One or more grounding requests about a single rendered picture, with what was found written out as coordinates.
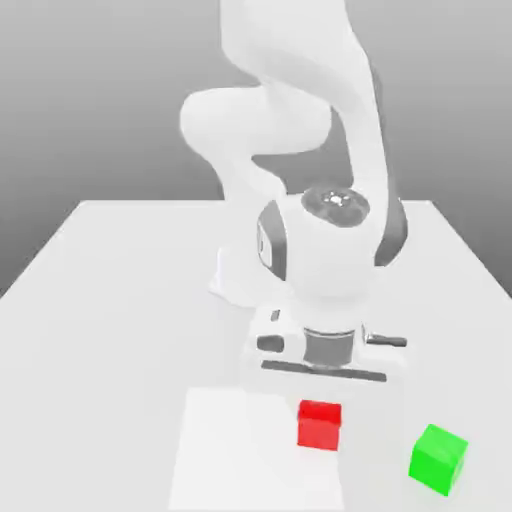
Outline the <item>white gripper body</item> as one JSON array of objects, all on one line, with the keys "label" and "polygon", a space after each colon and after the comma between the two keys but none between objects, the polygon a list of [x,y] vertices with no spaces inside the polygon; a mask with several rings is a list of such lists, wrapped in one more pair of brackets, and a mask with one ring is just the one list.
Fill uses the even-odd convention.
[{"label": "white gripper body", "polygon": [[241,353],[241,382],[254,392],[284,396],[364,396],[399,391],[409,370],[407,347],[370,346],[338,369],[313,368],[253,350]]}]

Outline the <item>small red cube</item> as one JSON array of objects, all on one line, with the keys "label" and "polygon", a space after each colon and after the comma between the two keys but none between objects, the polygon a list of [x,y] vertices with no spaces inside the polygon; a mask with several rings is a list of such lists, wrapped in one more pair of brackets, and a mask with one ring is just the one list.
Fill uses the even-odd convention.
[{"label": "small red cube", "polygon": [[337,451],[342,425],[342,405],[313,400],[299,404],[297,444],[302,447]]}]

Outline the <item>small green cube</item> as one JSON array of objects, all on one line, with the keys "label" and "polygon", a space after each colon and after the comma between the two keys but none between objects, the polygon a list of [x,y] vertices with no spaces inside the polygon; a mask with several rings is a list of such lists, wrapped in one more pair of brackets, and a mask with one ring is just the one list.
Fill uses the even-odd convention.
[{"label": "small green cube", "polygon": [[466,439],[429,424],[413,446],[408,476],[448,496],[463,468],[468,446]]}]

